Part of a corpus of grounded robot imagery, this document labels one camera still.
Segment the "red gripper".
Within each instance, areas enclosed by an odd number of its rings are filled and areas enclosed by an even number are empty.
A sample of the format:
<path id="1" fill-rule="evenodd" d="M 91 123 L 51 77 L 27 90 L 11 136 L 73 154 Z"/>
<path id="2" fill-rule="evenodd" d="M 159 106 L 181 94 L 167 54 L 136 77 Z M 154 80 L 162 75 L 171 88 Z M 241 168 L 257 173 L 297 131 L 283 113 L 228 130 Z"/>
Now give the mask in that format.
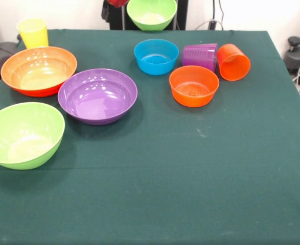
<path id="1" fill-rule="evenodd" d="M 128 3 L 128 0 L 107 0 L 103 2 L 101 17 L 105 22 L 109 22 L 109 4 L 115 8 L 120 8 L 125 6 Z"/>

